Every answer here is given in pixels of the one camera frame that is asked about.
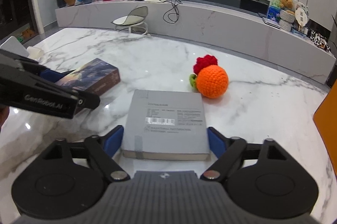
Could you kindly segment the dark picture book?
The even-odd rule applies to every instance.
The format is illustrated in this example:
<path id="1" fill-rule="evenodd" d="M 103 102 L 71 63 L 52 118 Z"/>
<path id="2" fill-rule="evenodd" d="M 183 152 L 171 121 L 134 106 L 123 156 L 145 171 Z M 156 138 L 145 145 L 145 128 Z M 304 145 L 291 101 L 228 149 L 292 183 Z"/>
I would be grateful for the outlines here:
<path id="1" fill-rule="evenodd" d="M 58 80 L 56 85 L 102 96 L 118 83 L 118 68 L 96 58 Z"/>

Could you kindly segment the grey book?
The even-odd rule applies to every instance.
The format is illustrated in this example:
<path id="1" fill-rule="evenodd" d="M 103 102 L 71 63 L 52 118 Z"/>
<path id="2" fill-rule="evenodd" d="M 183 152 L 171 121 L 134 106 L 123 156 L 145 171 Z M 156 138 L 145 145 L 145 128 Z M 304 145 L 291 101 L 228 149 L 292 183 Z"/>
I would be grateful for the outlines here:
<path id="1" fill-rule="evenodd" d="M 122 152 L 140 160 L 206 160 L 210 147 L 201 94 L 135 90 Z"/>

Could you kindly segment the orange crocheted ball toy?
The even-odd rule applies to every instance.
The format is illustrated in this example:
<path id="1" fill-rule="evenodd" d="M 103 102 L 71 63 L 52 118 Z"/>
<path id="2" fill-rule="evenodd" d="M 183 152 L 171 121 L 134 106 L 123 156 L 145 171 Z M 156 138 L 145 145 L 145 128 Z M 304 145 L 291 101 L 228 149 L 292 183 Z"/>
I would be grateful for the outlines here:
<path id="1" fill-rule="evenodd" d="M 227 91 L 229 77 L 215 56 L 205 55 L 196 59 L 189 82 L 204 97 L 217 99 Z"/>

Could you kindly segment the white round stool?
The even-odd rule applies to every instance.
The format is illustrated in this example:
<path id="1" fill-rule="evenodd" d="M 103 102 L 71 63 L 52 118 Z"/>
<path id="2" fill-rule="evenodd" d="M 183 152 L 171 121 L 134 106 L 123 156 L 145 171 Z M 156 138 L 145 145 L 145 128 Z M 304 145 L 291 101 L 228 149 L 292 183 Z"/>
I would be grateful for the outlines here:
<path id="1" fill-rule="evenodd" d="M 145 22 L 148 16 L 148 7 L 140 6 L 133 9 L 128 15 L 115 19 L 111 22 L 116 31 L 127 30 L 132 33 L 133 28 L 143 30 L 142 35 L 148 35 L 148 24 Z"/>

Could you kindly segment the orange storage box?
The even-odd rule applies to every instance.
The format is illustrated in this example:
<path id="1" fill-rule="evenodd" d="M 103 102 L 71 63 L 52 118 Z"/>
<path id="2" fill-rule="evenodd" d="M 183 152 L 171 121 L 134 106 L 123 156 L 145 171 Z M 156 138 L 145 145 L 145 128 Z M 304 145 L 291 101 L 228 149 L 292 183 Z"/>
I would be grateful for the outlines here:
<path id="1" fill-rule="evenodd" d="M 334 173 L 337 172 L 337 86 L 332 86 L 313 116 L 314 123 L 328 152 Z"/>

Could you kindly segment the white tv cabinet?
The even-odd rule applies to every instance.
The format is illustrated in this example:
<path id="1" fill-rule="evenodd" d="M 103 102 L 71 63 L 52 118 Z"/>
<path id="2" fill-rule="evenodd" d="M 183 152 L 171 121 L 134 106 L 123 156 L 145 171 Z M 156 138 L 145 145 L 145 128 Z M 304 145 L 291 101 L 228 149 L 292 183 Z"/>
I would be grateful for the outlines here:
<path id="1" fill-rule="evenodd" d="M 169 24 L 163 15 L 172 5 L 113 0 L 57 8 L 60 27 L 112 29 L 112 21 L 146 6 L 150 33 L 215 45 L 257 57 L 325 83 L 336 63 L 335 57 L 309 40 L 265 24 L 259 16 L 209 4 L 183 2 L 179 19 Z"/>

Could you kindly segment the round paper fan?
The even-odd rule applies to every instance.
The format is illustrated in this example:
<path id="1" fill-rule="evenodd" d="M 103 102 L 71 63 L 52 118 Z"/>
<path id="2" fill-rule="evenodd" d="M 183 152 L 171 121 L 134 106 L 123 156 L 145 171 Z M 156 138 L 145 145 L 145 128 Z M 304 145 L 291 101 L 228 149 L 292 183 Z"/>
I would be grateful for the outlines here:
<path id="1" fill-rule="evenodd" d="M 308 7 L 302 2 L 297 2 L 295 5 L 295 19 L 298 24 L 298 31 L 301 31 L 309 21 Z"/>

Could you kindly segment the small teddy bear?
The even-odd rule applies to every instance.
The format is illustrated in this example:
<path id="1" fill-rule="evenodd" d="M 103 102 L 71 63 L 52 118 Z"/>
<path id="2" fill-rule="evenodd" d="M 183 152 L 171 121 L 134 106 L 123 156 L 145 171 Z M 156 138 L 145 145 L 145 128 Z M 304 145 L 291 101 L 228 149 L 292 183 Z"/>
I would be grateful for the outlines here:
<path id="1" fill-rule="evenodd" d="M 295 13 L 293 12 L 293 1 L 292 0 L 280 0 L 279 1 L 279 8 L 282 10 L 285 10 L 289 14 L 294 15 Z"/>

